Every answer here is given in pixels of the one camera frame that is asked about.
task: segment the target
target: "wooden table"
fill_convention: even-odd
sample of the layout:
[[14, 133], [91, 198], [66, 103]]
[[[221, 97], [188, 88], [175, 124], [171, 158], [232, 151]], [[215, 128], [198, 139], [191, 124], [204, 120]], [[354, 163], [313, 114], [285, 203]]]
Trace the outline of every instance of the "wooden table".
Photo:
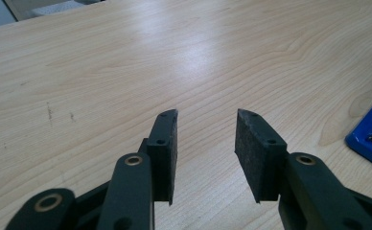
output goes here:
[[0, 27], [0, 229], [31, 196], [81, 195], [177, 108], [174, 204], [156, 229], [282, 229], [234, 154], [238, 108], [372, 196], [344, 136], [372, 106], [372, 1], [106, 1]]

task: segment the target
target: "wood grain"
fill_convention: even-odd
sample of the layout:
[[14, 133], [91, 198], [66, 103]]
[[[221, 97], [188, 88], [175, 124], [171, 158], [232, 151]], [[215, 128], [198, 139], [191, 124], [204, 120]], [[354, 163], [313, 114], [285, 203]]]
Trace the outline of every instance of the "wood grain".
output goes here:
[[344, 136], [372, 106], [372, 1], [106, 1], [0, 27], [0, 229], [32, 195], [81, 195], [177, 108], [157, 229], [282, 229], [234, 151], [237, 108], [372, 196]]

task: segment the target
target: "table surface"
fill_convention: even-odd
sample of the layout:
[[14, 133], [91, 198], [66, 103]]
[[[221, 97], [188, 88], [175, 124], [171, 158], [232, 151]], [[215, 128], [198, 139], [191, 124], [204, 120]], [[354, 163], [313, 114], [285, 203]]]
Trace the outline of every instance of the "table surface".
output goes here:
[[372, 197], [344, 136], [372, 106], [372, 1], [117, 0], [0, 27], [0, 228], [31, 196], [81, 195], [177, 108], [157, 229], [283, 229], [234, 151], [237, 109]]

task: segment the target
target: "screw hole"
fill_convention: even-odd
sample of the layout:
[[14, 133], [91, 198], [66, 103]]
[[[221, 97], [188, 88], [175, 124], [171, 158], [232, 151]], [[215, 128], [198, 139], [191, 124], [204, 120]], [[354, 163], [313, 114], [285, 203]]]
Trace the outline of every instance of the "screw hole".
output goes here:
[[60, 205], [62, 196], [60, 194], [50, 194], [41, 198], [35, 204], [35, 211], [39, 213], [48, 212]]
[[126, 159], [126, 164], [129, 166], [136, 166], [141, 164], [142, 162], [142, 157], [139, 156], [130, 156], [129, 158]]
[[352, 230], [362, 230], [362, 225], [352, 219], [352, 218], [345, 218], [342, 223], [348, 228], [348, 229], [352, 229]]
[[303, 165], [315, 165], [315, 160], [310, 156], [299, 155], [296, 156], [296, 160]]
[[128, 230], [132, 225], [132, 221], [130, 218], [120, 218], [115, 222], [114, 229], [115, 230]]

